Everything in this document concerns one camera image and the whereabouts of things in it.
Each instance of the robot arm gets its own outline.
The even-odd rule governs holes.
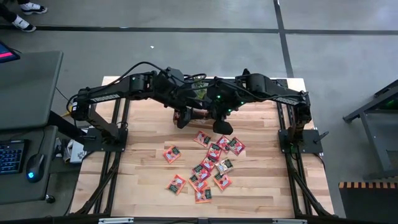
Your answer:
[[[177,126],[183,128],[192,119],[214,119],[213,130],[220,134],[231,134],[231,125],[225,122],[232,111],[237,111],[245,103],[272,100],[293,106],[294,125],[289,128],[291,141],[300,140],[304,126],[311,121],[308,93],[297,92],[276,85],[270,78],[245,69],[235,80],[215,77],[199,80],[206,83],[203,88],[195,88],[195,81],[187,81],[177,69],[167,68],[157,72],[138,73],[126,76],[117,82],[96,88],[84,88],[74,99],[72,118],[87,121],[101,131],[103,139],[112,143],[118,140],[118,127],[106,122],[91,108],[92,104],[125,98],[126,100],[146,100],[151,98],[165,107],[178,112]],[[203,98],[197,98],[198,89],[206,89]]]

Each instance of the monitor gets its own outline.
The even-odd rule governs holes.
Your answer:
[[[6,44],[0,41],[0,63],[18,60],[21,57],[10,49]]]

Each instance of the sneaker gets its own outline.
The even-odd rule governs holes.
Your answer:
[[[20,4],[19,6],[21,7],[21,10],[25,15],[32,15],[33,13],[44,14],[47,12],[46,7],[31,2],[26,4]]]
[[[33,26],[32,24],[29,24],[23,18],[17,16],[17,19],[15,19],[14,22],[12,22],[12,25],[14,25],[16,28],[24,31],[24,32],[33,32],[36,30],[36,26]]]

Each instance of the concrete floor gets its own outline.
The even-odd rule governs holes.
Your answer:
[[[49,7],[26,16],[37,26],[177,27],[277,29],[273,0],[38,0]],[[395,0],[279,0],[286,29],[395,30]],[[279,34],[203,32],[67,32],[0,30],[0,39],[22,52],[62,50],[58,88],[71,96],[81,87],[100,85],[147,60],[161,67],[209,76],[240,75],[244,68],[269,77],[287,77]],[[338,182],[362,181],[378,171],[360,121],[342,116],[369,101],[397,79],[396,35],[287,35],[294,77],[304,78],[322,141],[326,175],[335,213],[345,216]],[[141,67],[137,71],[148,70]],[[64,112],[57,95],[53,109]],[[59,209],[48,215],[63,215]]]

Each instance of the red snack packet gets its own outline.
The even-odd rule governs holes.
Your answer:
[[[210,143],[210,139],[211,137],[208,134],[204,133],[203,131],[199,131],[193,140],[202,146],[207,147],[207,145]]]
[[[169,189],[171,192],[178,195],[180,193],[180,191],[182,190],[183,186],[185,185],[185,183],[187,183],[187,181],[176,174],[174,176],[174,178],[172,179],[172,181],[170,181],[170,183],[166,187],[166,189]]]
[[[207,181],[199,182],[198,177],[195,175],[192,175],[188,181],[197,192],[202,191],[205,187],[207,187]]]
[[[201,192],[195,192],[195,203],[211,202],[211,190],[209,187]]]
[[[209,172],[211,172],[216,164],[217,160],[210,157],[206,156],[205,159],[200,163],[201,166],[206,168]]]
[[[178,157],[181,156],[181,152],[176,146],[170,146],[164,153],[163,156],[166,158],[167,162],[172,163]]]
[[[228,153],[228,151],[229,151],[228,143],[229,143],[229,139],[228,139],[227,137],[225,137],[225,136],[222,136],[222,137],[217,141],[216,144],[217,144],[222,150],[224,150],[225,153]]]
[[[221,155],[221,148],[219,147],[219,145],[211,143],[209,151],[207,152],[207,156],[212,157],[216,159],[216,161],[218,161],[220,155]]]
[[[232,184],[232,180],[230,180],[226,174],[218,173],[213,177],[213,180],[216,182],[217,186],[221,190],[224,190],[225,188],[227,188],[229,185]]]
[[[232,138],[228,143],[230,150],[235,153],[237,156],[243,151],[246,147],[241,141],[239,141],[236,137]]]
[[[210,172],[202,165],[197,165],[193,169],[193,174],[198,177],[199,182],[203,182],[211,175]]]
[[[234,169],[232,162],[229,159],[224,159],[223,161],[219,161],[216,163],[216,167],[220,174],[226,174],[227,172]]]

